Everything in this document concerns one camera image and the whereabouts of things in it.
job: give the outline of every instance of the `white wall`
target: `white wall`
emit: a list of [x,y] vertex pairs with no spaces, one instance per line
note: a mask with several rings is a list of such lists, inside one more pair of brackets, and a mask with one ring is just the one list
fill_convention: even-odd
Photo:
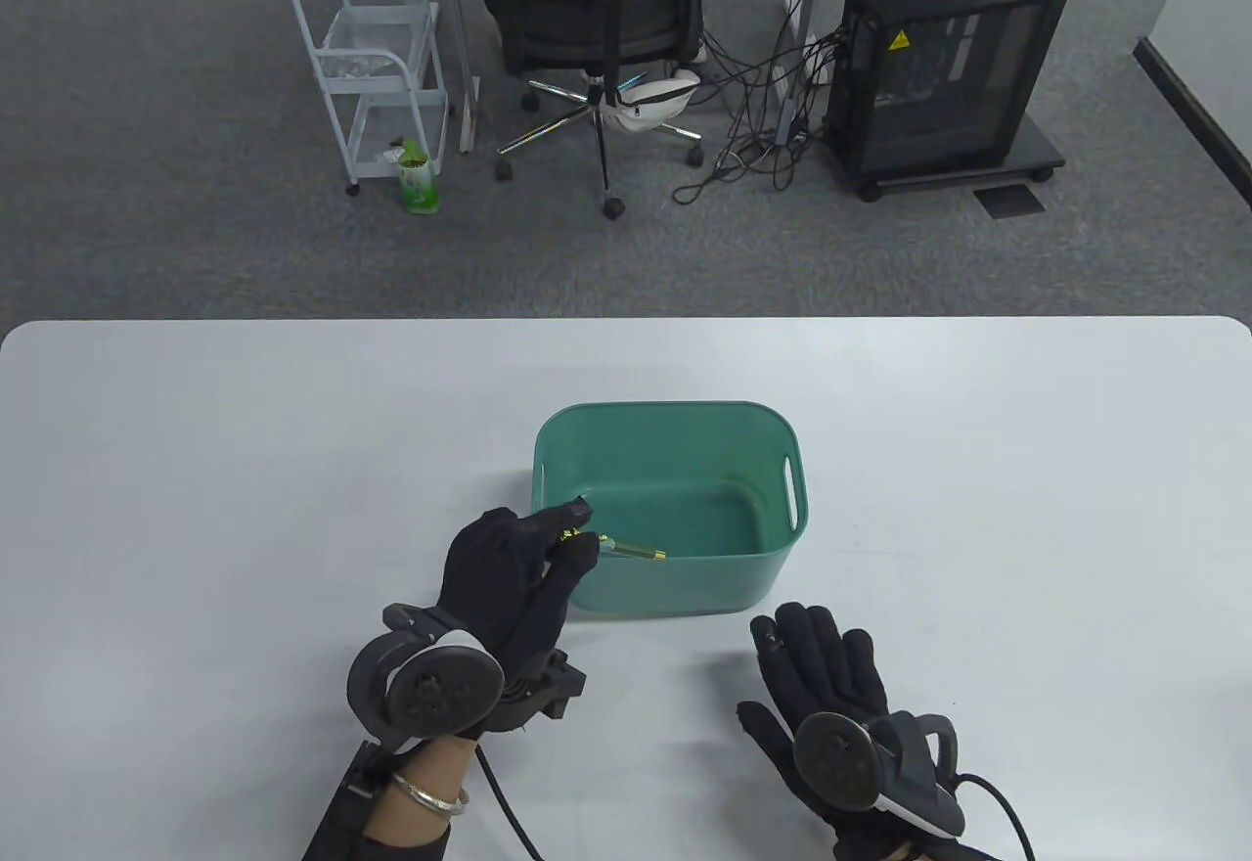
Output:
[[1252,155],[1252,0],[1168,0],[1152,44],[1244,155]]

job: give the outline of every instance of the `cable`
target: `cable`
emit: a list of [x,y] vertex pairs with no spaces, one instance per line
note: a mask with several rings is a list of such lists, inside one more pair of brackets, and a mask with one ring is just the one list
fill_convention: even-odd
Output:
[[540,855],[540,850],[535,847],[535,842],[531,841],[526,830],[522,828],[522,823],[517,821],[517,816],[513,815],[513,810],[505,798],[503,791],[500,788],[500,781],[496,780],[496,775],[491,770],[491,763],[487,762],[487,755],[482,752],[480,746],[477,750],[478,766],[482,767],[482,775],[487,777],[487,785],[491,787],[492,795],[496,797],[496,802],[500,803],[500,810],[505,812],[505,818],[513,828],[513,833],[517,836],[518,841],[522,842],[522,847],[526,848],[526,853],[531,856],[531,861],[543,861],[543,856]]
[[1030,838],[1025,835],[1025,827],[1022,825],[1022,820],[1017,817],[1017,812],[1013,811],[1013,806],[1010,806],[1009,801],[1004,798],[1003,792],[989,785],[989,782],[983,777],[974,776],[973,773],[957,773],[952,781],[953,791],[955,791],[963,782],[972,782],[974,786],[980,786],[987,792],[992,793],[995,801],[1000,803],[1000,808],[1004,810],[1004,815],[1007,815],[1009,821],[1013,823],[1013,830],[1018,833],[1018,841],[1022,842],[1022,851],[1025,852],[1025,861],[1034,861],[1034,848],[1030,847]]
[[[795,0],[796,4],[804,1]],[[715,181],[731,184],[750,175],[769,176],[774,189],[782,191],[795,180],[795,169],[813,141],[809,124],[821,88],[820,74],[826,65],[831,65],[843,55],[846,44],[840,28],[814,43],[801,41],[798,46],[785,50],[782,39],[791,21],[790,13],[791,10],[788,10],[782,19],[769,58],[760,61],[736,59],[726,51],[715,35],[704,30],[704,48],[709,59],[720,66],[724,75],[705,81],[709,90],[702,96],[694,98],[690,104],[702,105],[720,100],[730,118],[730,128],[726,133],[726,144],[716,155],[711,171],[700,181],[677,186],[671,194],[675,203],[695,203]],[[793,53],[799,53],[796,64],[774,74],[779,60]],[[780,84],[793,90],[795,111],[791,126],[769,128],[771,90]],[[732,100],[732,91],[740,94],[737,100]],[[779,140],[786,140],[786,144],[777,144]]]

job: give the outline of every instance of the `desk leg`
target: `desk leg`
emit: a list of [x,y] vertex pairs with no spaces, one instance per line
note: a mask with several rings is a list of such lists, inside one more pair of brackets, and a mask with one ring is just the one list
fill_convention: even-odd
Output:
[[457,44],[457,60],[461,61],[461,84],[466,90],[464,104],[461,105],[461,153],[473,150],[473,138],[478,124],[478,75],[470,70],[470,48],[466,44],[466,16],[461,0],[452,3],[452,35]]
[[791,118],[795,115],[795,110],[800,105],[800,91],[804,88],[804,81],[800,79],[801,74],[814,78],[816,81],[826,84],[829,74],[826,69],[818,70],[819,60],[816,51],[814,50],[818,43],[818,36],[813,34],[809,29],[809,21],[813,20],[814,10],[824,10],[821,6],[823,0],[782,0],[782,10],[786,14],[788,26],[790,28],[791,39],[795,39],[796,48],[799,48],[799,64],[800,70],[796,73],[795,81],[788,84],[788,79],[784,79],[788,69],[782,65],[774,65],[772,74],[770,74],[770,80],[774,84],[774,93],[779,98],[779,104],[782,105],[782,120],[779,121],[779,126],[786,124],[788,128],[791,126]]

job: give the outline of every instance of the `yellow pen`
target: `yellow pen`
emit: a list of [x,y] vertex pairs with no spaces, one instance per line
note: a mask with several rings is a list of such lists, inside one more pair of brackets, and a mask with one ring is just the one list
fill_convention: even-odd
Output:
[[[581,531],[571,528],[561,533],[561,541],[568,542],[573,536],[581,534]],[[640,558],[642,561],[665,561],[666,553],[659,552],[655,548],[641,548],[639,544],[626,544],[618,542],[616,538],[610,538],[608,536],[600,536],[600,551],[612,552],[613,554],[621,554],[627,558]]]

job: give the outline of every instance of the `gray carpet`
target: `gray carpet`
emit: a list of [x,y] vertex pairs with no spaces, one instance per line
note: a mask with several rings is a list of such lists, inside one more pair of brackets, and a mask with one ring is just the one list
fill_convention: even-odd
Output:
[[[819,21],[838,21],[829,0]],[[0,0],[0,334],[46,317],[1227,314],[1252,323],[1252,213],[1131,60],[1164,0],[1072,0],[1032,113],[1069,155],[1048,211],[992,222],[967,190],[860,204],[814,150],[769,180],[669,194],[684,146],[615,136],[629,204],[598,213],[588,128],[533,121],[467,0],[480,150],[443,211],[343,194],[287,0]],[[707,0],[765,56],[779,0]],[[451,35],[442,30],[449,83]],[[686,115],[722,136],[716,105]],[[716,149],[711,143],[710,150]]]

